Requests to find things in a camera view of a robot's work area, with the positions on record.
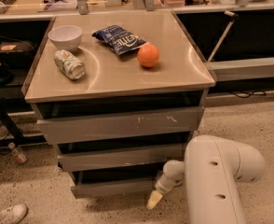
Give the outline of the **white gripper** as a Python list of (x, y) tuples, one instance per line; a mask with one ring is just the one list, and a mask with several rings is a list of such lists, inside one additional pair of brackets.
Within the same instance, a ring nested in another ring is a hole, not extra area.
[(174, 187), (174, 181), (164, 174), (160, 175), (155, 183), (155, 189), (150, 194), (146, 208), (152, 210), (161, 201), (163, 195), (170, 192)]

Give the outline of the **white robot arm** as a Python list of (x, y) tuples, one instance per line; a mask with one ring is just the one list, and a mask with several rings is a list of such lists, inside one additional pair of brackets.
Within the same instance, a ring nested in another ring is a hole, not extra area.
[(182, 161), (167, 161), (152, 190), (153, 209), (177, 183), (185, 182), (190, 224), (246, 224), (236, 184), (263, 176), (266, 162), (255, 148), (212, 135), (199, 135)]

